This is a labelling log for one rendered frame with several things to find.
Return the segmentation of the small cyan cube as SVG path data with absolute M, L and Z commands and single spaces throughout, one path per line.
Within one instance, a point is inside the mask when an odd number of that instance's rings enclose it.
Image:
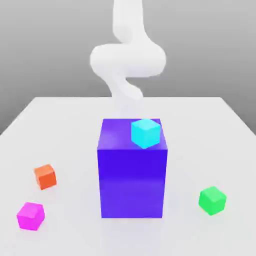
M 161 125 L 156 121 L 144 118 L 131 123 L 131 141 L 142 149 L 160 143 Z

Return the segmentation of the small orange cube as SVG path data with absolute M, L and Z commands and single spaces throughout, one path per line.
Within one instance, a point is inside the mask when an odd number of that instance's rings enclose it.
M 36 182 L 41 190 L 50 188 L 57 184 L 56 173 L 50 164 L 46 164 L 34 169 Z

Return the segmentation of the small green cube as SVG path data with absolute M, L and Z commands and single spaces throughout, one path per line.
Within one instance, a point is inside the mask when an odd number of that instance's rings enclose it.
M 199 206 L 210 216 L 224 210 L 227 196 L 217 187 L 211 186 L 200 192 Z

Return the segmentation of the small magenta cube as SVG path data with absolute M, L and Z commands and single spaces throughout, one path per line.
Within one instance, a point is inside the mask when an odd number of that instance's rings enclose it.
M 42 204 L 26 202 L 16 215 L 21 229 L 37 231 L 45 219 L 45 211 Z

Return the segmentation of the large purple box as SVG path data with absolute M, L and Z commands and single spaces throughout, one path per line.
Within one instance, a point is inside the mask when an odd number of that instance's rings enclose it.
M 102 121 L 97 162 L 102 218 L 161 218 L 168 147 L 164 131 L 146 149 L 131 140 L 134 119 Z

